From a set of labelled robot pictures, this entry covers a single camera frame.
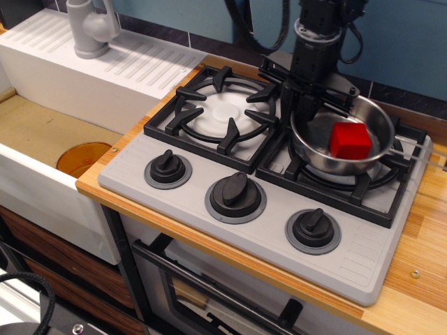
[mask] wooden edge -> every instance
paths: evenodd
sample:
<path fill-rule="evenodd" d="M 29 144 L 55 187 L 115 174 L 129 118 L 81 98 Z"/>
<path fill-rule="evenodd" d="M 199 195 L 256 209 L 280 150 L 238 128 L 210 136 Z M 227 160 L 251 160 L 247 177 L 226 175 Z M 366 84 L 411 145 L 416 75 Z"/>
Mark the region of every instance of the wooden edge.
<path fill-rule="evenodd" d="M 0 21 L 0 35 L 1 35 L 2 33 L 6 33 L 6 29 L 3 27 L 3 24 L 2 24 L 1 21 Z"/>
<path fill-rule="evenodd" d="M 381 106 L 388 114 L 399 117 L 401 122 L 413 127 L 425 129 L 433 142 L 447 145 L 447 121 L 388 103 L 382 103 L 380 101 L 375 101 L 375 103 Z"/>

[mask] black cord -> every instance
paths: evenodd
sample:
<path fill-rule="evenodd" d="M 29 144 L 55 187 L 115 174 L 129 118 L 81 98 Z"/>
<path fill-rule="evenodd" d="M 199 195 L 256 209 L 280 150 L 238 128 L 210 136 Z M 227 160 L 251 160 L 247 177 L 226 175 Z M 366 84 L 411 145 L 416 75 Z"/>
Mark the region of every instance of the black cord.
<path fill-rule="evenodd" d="M 31 272 L 15 272 L 14 274 L 2 274 L 0 276 L 0 283 L 3 281 L 8 281 L 10 279 L 26 279 L 30 281 L 36 281 L 37 283 L 41 284 L 43 288 L 47 291 L 48 298 L 50 298 L 50 301 L 48 302 L 48 308 L 47 311 L 42 319 L 42 322 L 37 327 L 36 331 L 33 335 L 45 335 L 47 333 L 48 325 L 50 324 L 51 317 L 54 312 L 54 306 L 56 305 L 56 297 L 54 295 L 54 290 L 52 289 L 50 283 L 48 281 L 37 275 L 33 274 Z"/>
<path fill-rule="evenodd" d="M 345 64 L 353 64 L 356 61 L 359 60 L 360 56 L 362 55 L 362 51 L 363 51 L 363 37 L 362 34 L 357 30 L 356 25 L 354 24 L 354 22 L 351 22 L 348 25 L 348 28 L 353 32 L 354 36 L 357 38 L 358 42 L 360 43 L 360 49 L 357 52 L 357 55 L 355 55 L 353 58 L 351 59 L 343 59 L 342 57 L 342 51 L 340 50 L 340 56 L 339 59 L 340 61 L 342 61 Z"/>
<path fill-rule="evenodd" d="M 262 46 L 254 37 L 247 23 L 244 21 L 244 18 L 241 16 L 239 9 L 237 8 L 235 0 L 225 0 L 226 7 L 228 12 L 231 15 L 234 23 L 236 24 L 237 30 L 241 35 L 242 39 L 245 43 L 255 49 L 255 51 L 261 54 L 271 54 L 274 51 L 277 51 L 284 43 L 288 33 L 288 24 L 290 21 L 290 0 L 282 1 L 282 22 L 281 22 L 281 31 L 279 32 L 279 37 L 275 44 L 272 47 L 264 47 Z"/>

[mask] saucepan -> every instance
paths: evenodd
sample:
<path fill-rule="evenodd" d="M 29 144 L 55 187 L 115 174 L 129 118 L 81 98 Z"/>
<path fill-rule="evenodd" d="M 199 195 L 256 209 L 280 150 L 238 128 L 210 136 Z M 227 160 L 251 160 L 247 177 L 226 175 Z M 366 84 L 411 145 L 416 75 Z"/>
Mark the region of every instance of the saucepan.
<path fill-rule="evenodd" d="M 332 157 L 329 139 L 336 122 L 356 122 L 366 125 L 371 150 L 365 159 L 351 160 Z M 354 99 L 349 117 L 345 118 L 322 107 L 312 121 L 295 122 L 291 115 L 293 144 L 301 159 L 317 170 L 335 175 L 357 175 L 372 169 L 383 155 L 390 152 L 395 140 L 395 129 L 390 117 L 370 99 L 359 96 Z"/>

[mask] white faucet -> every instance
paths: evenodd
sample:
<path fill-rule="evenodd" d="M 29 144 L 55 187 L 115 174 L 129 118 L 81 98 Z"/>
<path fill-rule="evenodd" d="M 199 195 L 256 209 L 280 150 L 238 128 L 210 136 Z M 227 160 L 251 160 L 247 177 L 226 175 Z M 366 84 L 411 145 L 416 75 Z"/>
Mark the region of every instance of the white faucet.
<path fill-rule="evenodd" d="M 68 0 L 67 13 L 75 39 L 75 52 L 80 58 L 102 56 L 113 38 L 119 35 L 119 25 L 112 0 L 103 0 L 107 14 L 97 14 L 92 0 Z"/>

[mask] red cube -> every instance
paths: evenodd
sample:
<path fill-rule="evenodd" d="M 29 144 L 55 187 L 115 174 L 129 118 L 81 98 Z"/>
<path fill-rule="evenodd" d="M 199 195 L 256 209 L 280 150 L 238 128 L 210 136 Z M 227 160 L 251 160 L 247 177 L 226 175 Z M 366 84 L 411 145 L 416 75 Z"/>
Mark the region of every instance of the red cube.
<path fill-rule="evenodd" d="M 332 157 L 342 159 L 365 159 L 371 150 L 366 125 L 351 122 L 337 122 L 332 127 L 329 140 Z"/>

